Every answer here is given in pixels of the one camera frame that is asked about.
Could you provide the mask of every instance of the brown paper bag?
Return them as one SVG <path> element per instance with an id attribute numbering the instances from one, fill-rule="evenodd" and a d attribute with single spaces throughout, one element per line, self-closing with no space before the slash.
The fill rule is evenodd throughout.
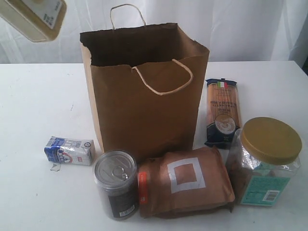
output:
<path id="1" fill-rule="evenodd" d="M 176 23 L 85 32 L 80 42 L 103 151 L 125 150 L 139 162 L 192 148 L 206 47 Z"/>
<path id="2" fill-rule="evenodd" d="M 142 217 L 210 213 L 228 207 L 235 199 L 215 147 L 147 159 L 139 168 L 138 185 Z"/>

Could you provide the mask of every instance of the white table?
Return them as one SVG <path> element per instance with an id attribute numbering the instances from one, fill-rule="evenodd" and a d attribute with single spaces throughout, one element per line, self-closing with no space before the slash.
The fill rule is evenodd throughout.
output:
<path id="1" fill-rule="evenodd" d="M 308 141 L 308 77 L 292 61 L 209 63 L 206 78 L 238 82 L 243 122 L 270 116 Z M 106 217 L 92 167 L 50 171 L 44 146 L 50 136 L 94 139 L 82 64 L 0 65 L 1 231 L 301 231 L 308 230 L 308 148 L 302 167 L 273 208 L 238 206 L 233 213 L 122 222 Z M 203 94 L 195 147 L 205 141 Z"/>

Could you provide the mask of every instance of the packaged food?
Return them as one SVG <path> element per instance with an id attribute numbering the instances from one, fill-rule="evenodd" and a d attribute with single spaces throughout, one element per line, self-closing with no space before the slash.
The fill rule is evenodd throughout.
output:
<path id="1" fill-rule="evenodd" d="M 95 164 L 94 179 L 108 217 L 124 220 L 138 209 L 137 165 L 131 155 L 104 153 Z"/>
<path id="2" fill-rule="evenodd" d="M 300 167 L 299 135 L 277 119 L 258 117 L 235 132 L 226 167 L 236 203 L 272 206 Z"/>
<path id="3" fill-rule="evenodd" d="M 74 140 L 52 136 L 44 151 L 51 162 L 91 165 L 95 148 L 93 140 Z"/>
<path id="4" fill-rule="evenodd" d="M 241 127 L 236 84 L 224 78 L 207 80 L 205 144 L 210 147 L 228 148 L 235 131 Z"/>
<path id="5" fill-rule="evenodd" d="M 141 164 L 140 215 L 176 218 L 206 213 L 234 200 L 217 148 L 167 153 Z"/>

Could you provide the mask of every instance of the paper bag handle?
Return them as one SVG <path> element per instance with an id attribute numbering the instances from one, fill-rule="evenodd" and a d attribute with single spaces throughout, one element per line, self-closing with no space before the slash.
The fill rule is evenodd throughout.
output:
<path id="1" fill-rule="evenodd" d="M 135 8 L 137 9 L 137 11 L 139 12 L 139 14 L 140 14 L 140 17 L 141 17 L 141 20 L 143 21 L 144 26 L 146 26 L 145 20 L 144 20 L 144 18 L 143 18 L 143 16 L 142 16 L 140 10 L 138 9 L 138 7 L 135 6 L 135 5 L 133 5 L 133 4 L 126 3 L 126 4 L 114 6 L 113 8 L 110 9 L 110 21 L 111 21 L 112 29 L 113 29 L 113 30 L 115 29 L 115 25 L 114 25 L 114 22 L 112 21 L 111 11 L 112 11 L 113 9 L 118 8 L 118 7 L 121 7 L 121 6 L 132 6 L 132 7 L 135 7 Z"/>
<path id="2" fill-rule="evenodd" d="M 144 80 L 142 74 L 140 73 L 139 69 L 134 66 L 132 69 L 135 69 L 137 71 L 137 73 L 139 74 L 141 80 L 143 81 L 143 83 L 145 84 L 145 86 L 150 89 L 152 92 L 154 92 L 155 94 L 157 95 L 169 95 L 169 94 L 173 94 L 175 92 L 178 92 L 179 90 L 182 90 L 183 88 L 187 87 L 193 80 L 193 73 L 192 71 L 187 67 L 185 66 L 184 64 L 180 63 L 178 60 L 176 59 L 172 59 L 172 61 L 174 61 L 176 64 L 178 64 L 180 67 L 184 68 L 188 73 L 189 75 L 191 76 L 190 79 L 182 86 L 174 89 L 174 90 L 171 90 L 171 91 L 167 91 L 167 92 L 158 92 L 156 90 L 154 90 L 149 84 L 147 84 L 147 82 Z"/>

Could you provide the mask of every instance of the gold lid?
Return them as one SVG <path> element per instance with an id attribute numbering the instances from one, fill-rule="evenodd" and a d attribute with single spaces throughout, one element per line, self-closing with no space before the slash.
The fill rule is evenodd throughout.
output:
<path id="1" fill-rule="evenodd" d="M 293 128 L 267 117 L 253 118 L 245 123 L 241 142 L 254 158 L 272 165 L 295 161 L 302 149 L 302 141 Z"/>

